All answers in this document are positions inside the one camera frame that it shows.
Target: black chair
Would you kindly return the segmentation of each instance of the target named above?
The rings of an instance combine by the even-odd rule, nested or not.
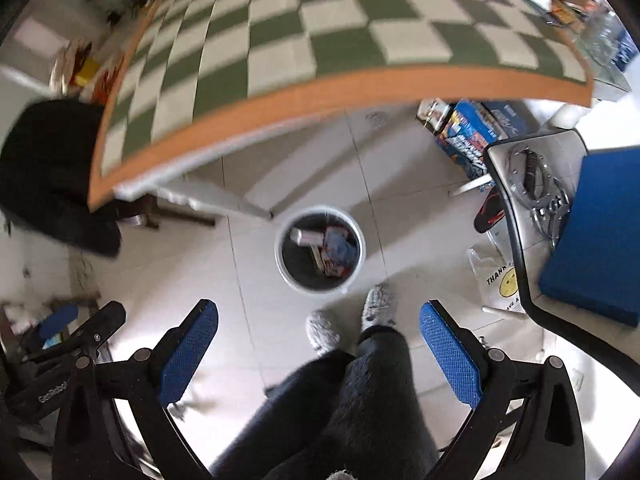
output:
[[[89,211],[89,176],[103,110],[66,99],[24,109],[0,153],[0,210],[7,221],[108,257],[120,251],[117,221],[152,229],[158,229],[157,217],[215,225],[212,219],[160,209],[149,195]]]

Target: metal screw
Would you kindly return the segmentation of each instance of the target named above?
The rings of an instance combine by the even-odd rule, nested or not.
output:
[[[563,363],[561,358],[552,355],[549,358],[549,364],[552,365],[553,368],[562,368]]]
[[[149,359],[150,355],[151,355],[151,350],[149,350],[149,348],[139,348],[133,354],[133,358],[139,363],[141,363]]]
[[[89,362],[90,362],[89,358],[86,355],[83,355],[81,358],[79,358],[76,361],[76,368],[80,368],[80,369],[87,368],[89,365]]]
[[[504,352],[502,350],[500,350],[499,348],[491,348],[488,351],[489,354],[489,359],[491,359],[491,361],[504,361]]]

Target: foot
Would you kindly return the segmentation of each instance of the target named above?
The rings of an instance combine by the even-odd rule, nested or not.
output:
[[[396,306],[391,294],[382,285],[376,285],[367,294],[362,311],[362,331],[375,325],[396,326]]]
[[[340,333],[333,314],[328,310],[314,310],[306,318],[306,336],[318,355],[340,348]]]

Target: blue textured pad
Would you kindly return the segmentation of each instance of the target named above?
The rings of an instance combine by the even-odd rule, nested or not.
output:
[[[163,408],[182,398],[217,330],[218,309],[209,301],[162,369],[158,400]]]
[[[428,302],[420,309],[420,332],[458,400],[475,409],[482,398],[478,367]]]
[[[78,306],[75,303],[68,303],[57,312],[47,316],[40,324],[38,335],[46,341],[62,332],[69,323],[78,317]]]
[[[640,149],[588,155],[558,248],[540,276],[550,298],[630,326],[640,320]]]

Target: plastic bag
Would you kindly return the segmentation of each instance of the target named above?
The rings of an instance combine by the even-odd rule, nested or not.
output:
[[[476,244],[467,250],[471,269],[486,306],[524,312],[520,305],[513,262],[506,262],[495,246]]]

